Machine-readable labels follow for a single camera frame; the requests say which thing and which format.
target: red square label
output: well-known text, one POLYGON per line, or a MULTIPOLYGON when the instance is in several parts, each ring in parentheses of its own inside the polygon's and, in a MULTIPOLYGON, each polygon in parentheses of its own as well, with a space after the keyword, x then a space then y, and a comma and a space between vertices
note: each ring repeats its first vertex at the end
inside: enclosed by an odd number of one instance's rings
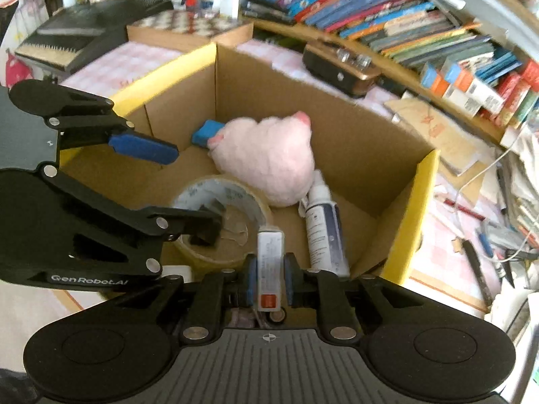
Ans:
POLYGON ((260 303, 262 308, 275 308, 277 307, 277 296, 276 295, 261 295, 260 303))

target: gray ribbed panel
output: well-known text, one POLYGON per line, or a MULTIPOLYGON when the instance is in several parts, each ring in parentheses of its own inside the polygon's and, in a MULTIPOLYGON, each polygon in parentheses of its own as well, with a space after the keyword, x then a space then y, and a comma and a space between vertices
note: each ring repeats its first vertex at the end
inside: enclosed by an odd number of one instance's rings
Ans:
MULTIPOLYGON (((43 399, 39 404, 52 404, 43 399)), ((385 386, 352 348, 314 330, 225 330, 181 351, 170 371, 117 404, 420 404, 385 386), (264 336, 273 334, 267 341, 264 336)), ((490 397, 481 404, 500 404, 490 397)))

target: white bottle cap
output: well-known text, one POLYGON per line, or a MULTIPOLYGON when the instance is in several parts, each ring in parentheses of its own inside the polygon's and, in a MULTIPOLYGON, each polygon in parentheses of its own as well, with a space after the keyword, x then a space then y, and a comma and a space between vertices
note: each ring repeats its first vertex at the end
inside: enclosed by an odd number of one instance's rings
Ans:
POLYGON ((331 202, 331 191, 324 182, 324 177, 320 170, 314 171, 313 186, 309 190, 309 207, 318 203, 331 202))

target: wooden shelf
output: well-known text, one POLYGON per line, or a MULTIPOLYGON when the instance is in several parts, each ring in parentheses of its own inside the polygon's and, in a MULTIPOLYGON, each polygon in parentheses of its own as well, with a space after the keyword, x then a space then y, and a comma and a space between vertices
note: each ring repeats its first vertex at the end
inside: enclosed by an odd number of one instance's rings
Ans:
POLYGON ((328 34, 303 24, 287 26, 284 24, 273 23, 271 21, 262 21, 257 19, 252 19, 252 21, 255 27, 262 30, 278 33, 283 36, 293 37, 305 42, 312 40, 331 41, 344 45, 356 53, 368 55, 373 59, 373 64, 378 66, 384 75, 395 80, 396 82, 402 83, 402 85, 410 88, 420 96, 428 98, 436 107, 468 125, 470 129, 479 137, 492 143, 498 145, 500 144, 504 133, 502 129, 496 127, 493 123, 485 120, 484 118, 477 116, 473 118, 468 117, 453 104, 447 102, 441 97, 434 95, 432 91, 424 88, 421 85, 419 75, 416 72, 406 69, 391 59, 379 55, 360 42, 342 39, 337 35, 328 34))

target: pink plush toy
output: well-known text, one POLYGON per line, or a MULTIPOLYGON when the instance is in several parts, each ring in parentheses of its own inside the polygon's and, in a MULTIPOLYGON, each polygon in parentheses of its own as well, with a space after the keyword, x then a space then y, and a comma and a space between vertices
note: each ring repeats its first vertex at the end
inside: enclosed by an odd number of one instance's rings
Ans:
POLYGON ((221 173, 263 191, 272 206, 294 205, 313 183, 311 119, 304 112, 259 123, 236 118, 208 140, 208 148, 221 173))

